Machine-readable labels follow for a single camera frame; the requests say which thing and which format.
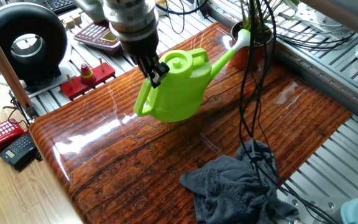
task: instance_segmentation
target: orange pot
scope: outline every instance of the orange pot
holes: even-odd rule
[[[233,39],[232,46],[236,43],[234,37],[237,36],[237,33],[240,31],[240,25],[241,25],[241,22],[234,25],[231,29],[231,37]],[[269,35],[270,35],[270,39],[267,42],[267,52],[270,55],[272,53],[273,41],[272,41],[272,34],[269,33]],[[249,56],[249,47],[243,47],[239,51],[237,51],[236,54],[234,54],[234,56],[231,58],[230,62],[236,68],[238,68],[240,70],[245,70],[247,68],[247,64],[248,64],[248,56]],[[264,46],[261,45],[258,47],[254,47],[254,60],[252,62],[251,69],[256,70],[258,68],[258,66],[263,67],[264,58],[265,58]]]

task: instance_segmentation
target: black telephone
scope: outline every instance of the black telephone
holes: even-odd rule
[[[5,148],[0,153],[0,157],[13,166],[15,170],[22,170],[37,157],[37,153],[37,147],[30,133],[27,133]]]

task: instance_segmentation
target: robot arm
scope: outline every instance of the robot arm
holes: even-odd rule
[[[139,66],[145,78],[157,87],[169,68],[158,61],[158,14],[154,0],[75,0],[78,7],[97,21],[103,7],[111,32],[121,41],[122,48]]]

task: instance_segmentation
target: glossy wooden table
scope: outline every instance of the glossy wooden table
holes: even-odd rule
[[[213,24],[175,48],[202,47],[215,62],[230,39],[226,28]],[[180,185],[179,176],[218,156],[235,155],[243,74],[232,65],[224,67],[195,116],[162,123],[134,114],[144,79],[134,69],[37,119],[30,132],[84,222],[196,223],[193,195]],[[247,96],[253,87],[248,80]],[[248,121],[252,114],[247,110]],[[260,122],[284,178],[350,115],[286,68],[273,65]],[[260,128],[256,139],[264,140]]]

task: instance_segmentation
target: red calculator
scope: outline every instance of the red calculator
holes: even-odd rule
[[[101,49],[113,56],[122,53],[121,43],[110,31],[108,21],[90,24],[75,35],[74,39],[86,45]]]
[[[24,134],[24,130],[15,119],[9,119],[0,124],[0,151],[8,147],[18,137]]]

